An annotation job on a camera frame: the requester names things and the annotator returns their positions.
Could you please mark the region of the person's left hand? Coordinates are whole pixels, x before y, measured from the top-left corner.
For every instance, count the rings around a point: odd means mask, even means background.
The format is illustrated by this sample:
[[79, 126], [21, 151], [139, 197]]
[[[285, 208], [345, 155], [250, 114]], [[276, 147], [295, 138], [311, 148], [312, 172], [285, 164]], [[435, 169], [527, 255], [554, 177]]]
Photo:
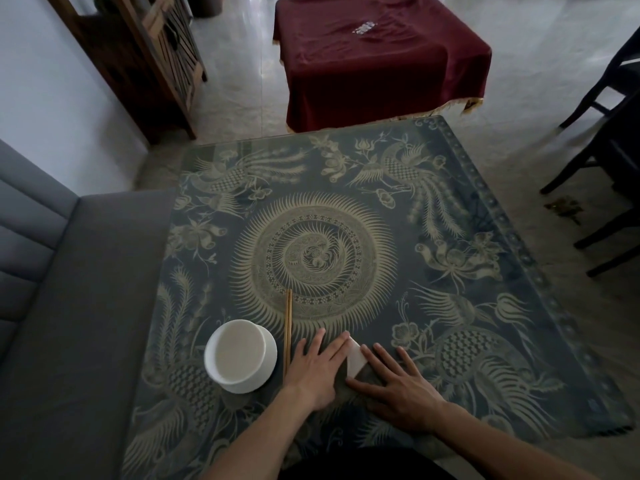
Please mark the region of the person's left hand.
[[310, 414], [329, 405], [335, 398], [334, 382], [341, 367], [294, 367], [294, 355], [284, 379], [284, 391], [302, 411]]

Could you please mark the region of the person's right hand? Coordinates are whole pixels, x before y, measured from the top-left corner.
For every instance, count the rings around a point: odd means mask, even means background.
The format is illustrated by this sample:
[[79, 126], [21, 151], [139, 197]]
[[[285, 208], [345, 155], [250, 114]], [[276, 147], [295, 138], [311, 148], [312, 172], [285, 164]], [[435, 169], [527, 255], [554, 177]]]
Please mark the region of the person's right hand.
[[[366, 345], [361, 345], [361, 348], [373, 370], [373, 348]], [[403, 362], [399, 363], [402, 376], [391, 381], [380, 379], [383, 382], [380, 385], [381, 398], [367, 397], [367, 407], [398, 429], [411, 433], [439, 434], [456, 411], [456, 405], [444, 400], [421, 375], [404, 348], [398, 347], [396, 353]]]

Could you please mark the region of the white napkin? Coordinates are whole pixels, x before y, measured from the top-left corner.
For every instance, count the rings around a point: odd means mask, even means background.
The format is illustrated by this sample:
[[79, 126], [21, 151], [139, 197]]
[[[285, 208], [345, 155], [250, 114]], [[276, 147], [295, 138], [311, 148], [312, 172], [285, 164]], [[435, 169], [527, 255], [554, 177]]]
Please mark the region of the white napkin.
[[368, 364], [362, 353], [362, 348], [352, 337], [348, 339], [349, 352], [346, 360], [346, 378], [356, 379], [364, 367]]

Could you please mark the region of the person's right forearm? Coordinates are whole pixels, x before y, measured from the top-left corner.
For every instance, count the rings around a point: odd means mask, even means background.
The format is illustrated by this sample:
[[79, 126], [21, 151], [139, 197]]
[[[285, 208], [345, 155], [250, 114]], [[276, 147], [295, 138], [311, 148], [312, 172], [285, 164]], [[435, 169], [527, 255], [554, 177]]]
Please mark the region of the person's right forearm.
[[434, 404], [428, 424], [437, 439], [493, 480], [598, 480], [446, 401]]

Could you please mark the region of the person's left forearm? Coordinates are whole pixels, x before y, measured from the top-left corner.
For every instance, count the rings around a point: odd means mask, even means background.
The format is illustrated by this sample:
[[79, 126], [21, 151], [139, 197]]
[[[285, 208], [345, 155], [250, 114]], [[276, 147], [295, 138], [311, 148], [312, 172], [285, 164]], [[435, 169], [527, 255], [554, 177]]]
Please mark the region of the person's left forearm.
[[284, 387], [200, 480], [276, 480], [286, 453], [313, 409], [308, 392]]

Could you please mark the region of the white round bowl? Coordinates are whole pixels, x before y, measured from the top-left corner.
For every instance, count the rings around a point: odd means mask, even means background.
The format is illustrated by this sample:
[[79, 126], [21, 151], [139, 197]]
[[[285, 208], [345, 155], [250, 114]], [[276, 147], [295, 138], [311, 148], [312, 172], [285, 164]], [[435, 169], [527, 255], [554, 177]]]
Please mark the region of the white round bowl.
[[222, 389], [242, 395], [266, 384], [277, 358], [274, 336], [261, 325], [238, 319], [213, 332], [205, 346], [204, 368]]

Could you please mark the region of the person's dark clothing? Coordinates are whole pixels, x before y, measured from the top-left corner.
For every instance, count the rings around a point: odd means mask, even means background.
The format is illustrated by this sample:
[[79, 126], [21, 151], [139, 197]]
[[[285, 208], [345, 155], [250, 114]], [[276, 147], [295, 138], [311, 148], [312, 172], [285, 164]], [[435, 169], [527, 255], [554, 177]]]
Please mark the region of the person's dark clothing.
[[301, 460], [277, 480], [456, 480], [444, 468], [412, 449], [366, 447]]

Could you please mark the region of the blue patterned tablecloth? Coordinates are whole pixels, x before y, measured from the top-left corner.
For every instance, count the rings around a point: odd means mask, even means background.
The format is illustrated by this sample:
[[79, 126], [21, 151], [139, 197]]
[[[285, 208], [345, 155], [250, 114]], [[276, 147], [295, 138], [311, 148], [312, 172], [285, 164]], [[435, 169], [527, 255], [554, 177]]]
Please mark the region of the blue patterned tablecloth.
[[[325, 329], [404, 348], [446, 400], [527, 442], [624, 434], [634, 413], [579, 336], [442, 117], [191, 149], [179, 177], [122, 464], [203, 474], [275, 398], [292, 347]], [[207, 375], [221, 325], [275, 338], [265, 385]]]

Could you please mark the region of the brown floor debris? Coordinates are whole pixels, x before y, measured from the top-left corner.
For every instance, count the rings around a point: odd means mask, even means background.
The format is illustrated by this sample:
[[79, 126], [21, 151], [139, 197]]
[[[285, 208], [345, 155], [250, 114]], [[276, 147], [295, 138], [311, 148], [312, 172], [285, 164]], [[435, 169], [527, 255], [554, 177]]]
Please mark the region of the brown floor debris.
[[580, 215], [584, 212], [584, 209], [580, 202], [571, 196], [562, 196], [556, 200], [546, 202], [543, 206], [560, 218], [567, 219], [578, 226], [582, 224]]

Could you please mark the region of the grey sofa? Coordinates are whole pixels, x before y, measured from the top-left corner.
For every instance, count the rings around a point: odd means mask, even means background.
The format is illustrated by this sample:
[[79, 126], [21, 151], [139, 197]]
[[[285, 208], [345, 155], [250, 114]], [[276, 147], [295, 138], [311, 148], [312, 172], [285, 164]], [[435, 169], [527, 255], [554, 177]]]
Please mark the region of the grey sofa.
[[117, 480], [175, 199], [78, 196], [0, 139], [0, 480]]

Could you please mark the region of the dark red tablecloth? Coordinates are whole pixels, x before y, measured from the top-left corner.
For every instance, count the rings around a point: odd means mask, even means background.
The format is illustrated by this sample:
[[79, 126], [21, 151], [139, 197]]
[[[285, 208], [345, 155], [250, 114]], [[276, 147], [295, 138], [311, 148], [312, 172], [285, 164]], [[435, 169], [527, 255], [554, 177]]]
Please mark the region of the dark red tablecloth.
[[[367, 21], [376, 26], [353, 33]], [[277, 0], [273, 42], [295, 133], [480, 104], [492, 62], [439, 0]]]

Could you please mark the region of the black chair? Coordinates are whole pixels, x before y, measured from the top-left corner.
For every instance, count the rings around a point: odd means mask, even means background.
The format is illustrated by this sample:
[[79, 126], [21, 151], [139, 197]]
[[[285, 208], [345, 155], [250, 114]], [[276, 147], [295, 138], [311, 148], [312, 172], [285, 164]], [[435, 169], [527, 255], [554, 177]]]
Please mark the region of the black chair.
[[623, 95], [624, 102], [640, 90], [640, 27], [617, 51], [601, 78], [583, 97], [576, 110], [559, 125], [559, 128], [562, 130], [568, 128], [588, 109], [595, 109], [604, 117], [610, 117], [621, 103], [611, 109], [598, 103], [597, 98], [605, 88]]
[[622, 102], [596, 135], [540, 194], [549, 194], [574, 176], [578, 170], [598, 167], [612, 180], [613, 188], [632, 203], [632, 207], [603, 227], [575, 242], [582, 250], [618, 231], [640, 227], [640, 89]]

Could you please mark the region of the dark wooden cabinet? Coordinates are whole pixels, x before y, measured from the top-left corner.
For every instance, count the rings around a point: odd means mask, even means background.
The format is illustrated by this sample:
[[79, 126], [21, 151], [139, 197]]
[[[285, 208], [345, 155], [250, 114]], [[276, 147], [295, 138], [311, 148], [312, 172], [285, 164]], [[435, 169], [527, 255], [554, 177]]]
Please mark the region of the dark wooden cabinet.
[[184, 0], [47, 1], [149, 144], [174, 130], [196, 140], [191, 109], [207, 72]]

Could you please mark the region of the dark round bin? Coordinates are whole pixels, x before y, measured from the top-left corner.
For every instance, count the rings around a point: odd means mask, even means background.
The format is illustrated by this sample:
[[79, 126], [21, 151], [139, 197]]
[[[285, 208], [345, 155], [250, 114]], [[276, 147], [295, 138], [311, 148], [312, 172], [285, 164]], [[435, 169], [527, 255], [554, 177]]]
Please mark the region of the dark round bin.
[[223, 0], [188, 0], [194, 18], [212, 18], [223, 11]]

